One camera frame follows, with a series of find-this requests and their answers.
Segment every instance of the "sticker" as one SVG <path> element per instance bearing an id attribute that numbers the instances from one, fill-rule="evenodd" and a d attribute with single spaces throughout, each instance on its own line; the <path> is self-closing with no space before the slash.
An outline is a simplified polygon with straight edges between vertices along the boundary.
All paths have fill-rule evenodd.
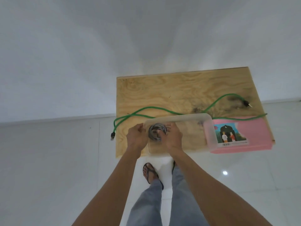
<path id="1" fill-rule="evenodd" d="M 247 138 L 237 130 L 238 123 L 215 124 L 218 147 L 229 147 L 249 144 Z"/>

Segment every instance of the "green cable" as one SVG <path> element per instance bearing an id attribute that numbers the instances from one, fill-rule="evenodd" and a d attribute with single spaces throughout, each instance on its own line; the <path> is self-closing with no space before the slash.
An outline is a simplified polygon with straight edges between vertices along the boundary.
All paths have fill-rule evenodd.
<path id="1" fill-rule="evenodd" d="M 228 93 L 228 94 L 224 94 L 222 96 L 220 96 L 219 98 L 217 98 L 209 107 L 207 107 L 205 110 L 203 110 L 201 113 L 206 113 L 210 108 L 212 108 L 220 99 L 226 97 L 226 96 L 235 96 L 239 99 L 241 99 L 244 103 L 245 106 L 248 106 L 249 103 L 240 95 L 236 94 L 236 93 Z M 162 107 L 157 107 L 157 106 L 146 106 L 146 107 L 143 107 L 131 114 L 128 114 L 128 115 L 125 115 L 125 116 L 122 116 L 122 117 L 118 117 L 114 120 L 113 124 L 114 124 L 114 130 L 113 130 L 113 133 L 115 134 L 115 131 L 117 129 L 117 127 L 125 120 L 127 120 L 128 118 L 132 117 L 132 116 L 139 116 L 139 117 L 145 117 L 145 118 L 150 118 L 150 119 L 153 119 L 155 117 L 151 117 L 151 116 L 148 116 L 148 115 L 143 115 L 143 114 L 137 114 L 138 112 L 142 111 L 142 110 L 145 110 L 145 109 L 148 109 L 148 108 L 154 108 L 154 109 L 160 109 L 160 110 L 164 110 L 166 112 L 169 112 L 171 114 L 175 114 L 175 115 L 184 115 L 183 113 L 177 113 L 177 112 L 174 112 L 174 111 L 171 111 L 171 110 L 168 110 L 168 109 L 165 109 L 165 108 L 162 108 Z M 228 117 L 213 117 L 212 119 L 213 120 L 216 120 L 216 119 L 227 119 L 227 120 L 234 120 L 234 121 L 250 121 L 250 120 L 254 120 L 254 119 L 258 119 L 258 118 L 261 118 L 261 117 L 264 117 L 266 116 L 267 113 L 265 114 L 261 114 L 259 116 L 256 116 L 256 117 L 252 117 L 252 118 L 246 118 L 246 119 L 239 119 L 239 118 L 228 118 Z"/>

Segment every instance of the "person's right arm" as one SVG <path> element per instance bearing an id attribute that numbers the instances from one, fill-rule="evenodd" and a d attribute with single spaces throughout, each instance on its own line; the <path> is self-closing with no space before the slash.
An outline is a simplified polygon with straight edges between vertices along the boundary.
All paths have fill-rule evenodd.
<path id="1" fill-rule="evenodd" d="M 213 225 L 271 224 L 251 205 L 228 187 L 214 179 L 182 150 L 182 133 L 175 123 L 167 124 L 168 133 L 158 131 L 162 144 L 181 169 L 208 223 Z"/>

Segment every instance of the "leg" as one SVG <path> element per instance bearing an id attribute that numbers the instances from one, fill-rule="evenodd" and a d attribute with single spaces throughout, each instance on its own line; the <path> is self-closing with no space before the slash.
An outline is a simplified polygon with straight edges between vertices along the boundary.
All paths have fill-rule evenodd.
<path id="1" fill-rule="evenodd" d="M 142 192 L 133 208 L 131 209 L 127 226 L 162 226 L 161 198 L 162 185 L 157 175 L 149 173 L 150 187 Z"/>
<path id="2" fill-rule="evenodd" d="M 209 226 L 178 166 L 175 166 L 172 173 L 172 202 L 169 224 L 172 226 Z"/>

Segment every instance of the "person's right hand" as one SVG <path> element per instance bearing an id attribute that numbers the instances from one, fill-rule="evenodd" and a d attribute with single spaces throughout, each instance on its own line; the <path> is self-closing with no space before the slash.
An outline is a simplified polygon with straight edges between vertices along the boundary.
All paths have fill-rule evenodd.
<path id="1" fill-rule="evenodd" d="M 167 127 L 167 134 L 162 130 L 158 130 L 157 133 L 161 137 L 162 144 L 165 145 L 169 154 L 175 151 L 182 151 L 182 136 L 178 126 L 175 123 L 165 124 Z"/>

